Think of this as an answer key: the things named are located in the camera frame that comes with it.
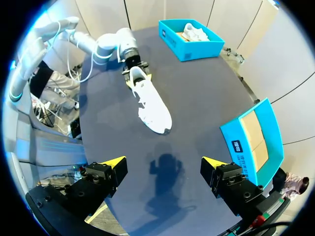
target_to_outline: person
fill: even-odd
[[[62,92],[56,92],[55,89],[60,89]],[[35,97],[67,109],[79,109],[79,102],[72,98],[79,93],[79,89],[78,81],[50,69],[44,61],[38,65],[30,77],[30,91]]]
[[[283,197],[289,198],[293,201],[296,196],[303,194],[310,184],[308,177],[300,177],[293,173],[285,173],[283,169],[279,168],[272,179],[274,191],[280,192]]]

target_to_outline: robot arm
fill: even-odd
[[[122,28],[115,34],[104,34],[95,40],[88,34],[75,31],[78,22],[79,18],[68,17],[29,31],[18,50],[19,61],[10,78],[9,96],[13,102],[21,98],[27,80],[50,50],[50,48],[47,49],[44,42],[53,38],[54,43],[59,34],[61,34],[63,40],[67,40],[91,55],[92,62],[98,65],[106,64],[117,48],[120,61],[125,61],[129,57],[140,58],[135,39],[129,28]]]

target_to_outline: yellow tab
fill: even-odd
[[[148,79],[151,81],[152,80],[152,74],[149,74],[147,76],[148,76]],[[126,81],[126,85],[128,85],[128,87],[131,88],[130,80]]]
[[[217,161],[217,160],[215,160],[215,159],[211,159],[211,158],[206,157],[206,156],[203,156],[202,158],[204,158],[207,162],[209,162],[210,165],[212,165],[213,168],[215,168],[215,169],[217,168],[217,166],[220,166],[220,165],[222,165],[222,164],[228,165],[227,163],[224,163],[224,162],[221,162],[221,161]]]
[[[112,167],[112,169],[119,163],[121,162],[121,160],[123,160],[124,158],[126,158],[126,156],[121,156],[121,157],[117,157],[115,159],[109,160],[109,161],[105,161],[102,162],[100,164],[106,164]]]

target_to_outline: table surface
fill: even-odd
[[[173,127],[168,135],[159,135],[140,120],[116,56],[93,68],[80,88],[88,162],[125,155],[128,165],[127,176],[106,203],[131,236],[222,233],[241,218],[210,191],[200,174],[201,157],[231,162],[220,126],[253,102],[221,57],[180,62],[158,28],[136,31],[134,37]],[[82,78],[90,65],[86,57]]]

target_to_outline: cyan storage box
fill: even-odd
[[[183,32],[187,23],[191,23],[197,29],[202,28],[210,41],[185,42],[176,33]],[[193,19],[159,21],[158,31],[160,37],[180,61],[217,57],[224,45],[224,41],[219,36]]]
[[[268,152],[268,160],[258,171],[255,169],[249,139],[241,123],[241,119],[252,111],[257,116]],[[243,168],[243,174],[252,183],[262,185],[265,188],[284,159],[280,129],[268,98],[220,128],[233,162]]]

